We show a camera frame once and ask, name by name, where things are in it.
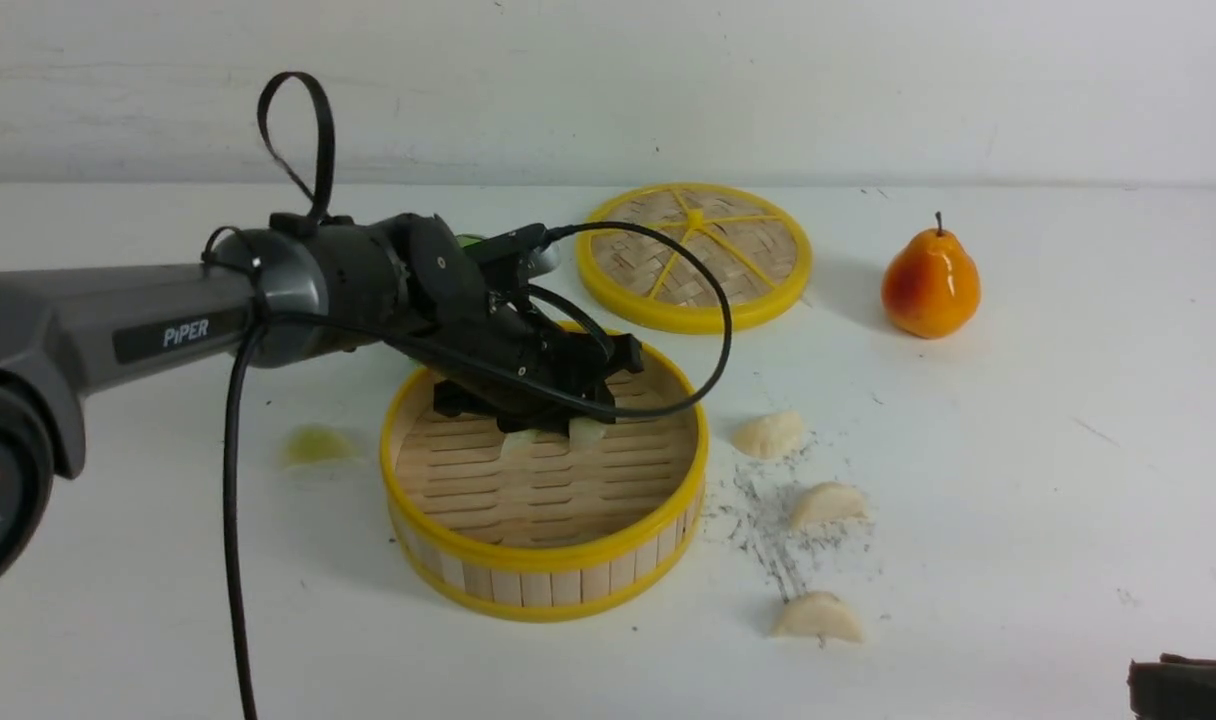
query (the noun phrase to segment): yellow plastic spokes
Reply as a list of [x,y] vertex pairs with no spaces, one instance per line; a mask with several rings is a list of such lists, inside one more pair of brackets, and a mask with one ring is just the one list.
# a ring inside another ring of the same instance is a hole
[[760,223],[762,223],[762,220],[777,220],[777,223],[781,223],[781,218],[777,218],[777,215],[736,215],[732,218],[706,219],[708,223],[714,225],[717,225],[720,223],[750,223],[751,220],[760,220]]
[[675,196],[675,201],[679,202],[680,210],[685,210],[685,213],[687,213],[687,210],[691,210],[689,204],[687,204],[687,202],[685,202],[685,197],[682,195],[680,195],[680,191],[677,191],[676,189],[671,187],[671,195]]
[[721,236],[721,234],[714,232],[713,229],[709,227],[709,225],[700,225],[699,230],[706,237],[716,242],[719,247],[722,247],[722,249],[727,251],[728,255],[732,255],[742,265],[749,268],[750,272],[754,272],[755,277],[761,279],[767,285],[767,287],[775,289],[777,288],[777,283],[772,282],[772,279],[770,279],[767,274],[764,274],[762,269],[759,269],[759,265],[754,260],[748,258],[748,255],[745,255],[745,252],[737,249],[737,246],[732,244],[732,242],[730,242],[728,238]]
[[[686,229],[686,231],[683,231],[683,237],[680,238],[680,244],[686,244],[687,241],[689,241],[689,237],[692,237],[693,232],[696,232],[696,227]],[[675,261],[679,258],[680,254],[675,251],[671,251],[671,259],[666,260],[666,265],[662,266],[662,272],[657,274],[657,282],[654,282],[653,288],[648,291],[649,300],[657,299],[657,293],[662,291],[662,283],[666,282],[666,277],[669,277],[669,274],[671,274],[671,268],[675,266]]]

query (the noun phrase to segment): bamboo steamer basket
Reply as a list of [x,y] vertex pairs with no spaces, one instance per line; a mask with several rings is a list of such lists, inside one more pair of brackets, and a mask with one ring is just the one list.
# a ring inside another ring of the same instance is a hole
[[[589,450],[542,433],[502,457],[494,420],[434,414],[439,379],[420,369],[402,384],[379,449],[399,547],[439,594],[495,618],[572,620],[636,597],[685,555],[705,491],[700,406],[618,420]],[[608,384],[621,407],[692,393],[648,345],[643,373]]]
[[[814,252],[799,223],[762,197],[717,184],[657,184],[609,199],[589,221],[637,223],[681,242],[719,279],[736,330],[786,313],[804,296]],[[580,234],[578,270],[590,294],[631,322],[719,333],[709,283],[666,246],[640,234]]]

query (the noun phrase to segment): black cable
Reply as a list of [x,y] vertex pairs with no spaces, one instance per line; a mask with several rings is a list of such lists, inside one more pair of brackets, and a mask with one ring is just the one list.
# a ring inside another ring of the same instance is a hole
[[[310,101],[315,105],[319,141],[315,150],[314,191],[306,187],[306,182],[297,176],[288,161],[285,161],[275,150],[274,142],[270,142],[270,101],[275,100],[278,86],[292,78],[300,79],[302,85],[305,85],[306,91],[310,92]],[[306,219],[310,219],[315,225],[328,219],[328,203],[333,199],[333,170],[337,165],[337,129],[334,129],[333,123],[333,108],[328,102],[328,94],[323,91],[323,85],[320,85],[314,75],[300,72],[278,73],[270,78],[265,90],[261,90],[261,96],[257,100],[257,129],[261,133],[261,142],[266,146],[271,158],[275,159],[275,164],[283,168],[292,182],[302,189],[302,192],[306,193],[306,198],[310,199],[310,213],[306,214]]]
[[243,336],[230,369],[230,387],[225,393],[225,443],[221,450],[221,541],[225,551],[225,592],[230,602],[230,632],[233,635],[233,670],[240,680],[240,702],[244,720],[257,720],[257,701],[252,696],[252,662],[248,656],[248,625],[243,615],[243,579],[240,573],[238,472],[240,401],[243,378],[252,364],[257,343],[269,324],[254,322]]

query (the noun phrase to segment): white table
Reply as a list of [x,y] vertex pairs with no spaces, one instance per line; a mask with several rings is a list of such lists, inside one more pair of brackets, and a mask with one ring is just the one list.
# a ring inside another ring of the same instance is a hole
[[[491,232],[572,223],[614,192],[342,187],[333,209]],[[472,615],[388,542],[375,465],[275,469],[298,424],[375,443],[406,359],[371,347],[250,376],[241,536],[263,718],[1121,719],[1130,660],[1216,657],[1216,192],[758,192],[812,236],[806,305],[736,336],[705,404],[717,440],[699,541],[608,614]],[[0,269],[188,261],[218,224],[299,209],[287,182],[0,186]],[[888,331],[878,279],[934,210],[983,270],[984,300],[963,332],[923,342]],[[613,319],[572,249],[547,285],[692,379],[709,372],[716,338]],[[0,720],[238,716],[229,364],[88,401],[88,468],[0,581]],[[804,460],[755,468],[727,445],[737,421],[787,407],[815,432]],[[868,493],[873,528],[782,539],[782,504],[832,478]],[[869,642],[765,637],[778,585],[839,594]]]

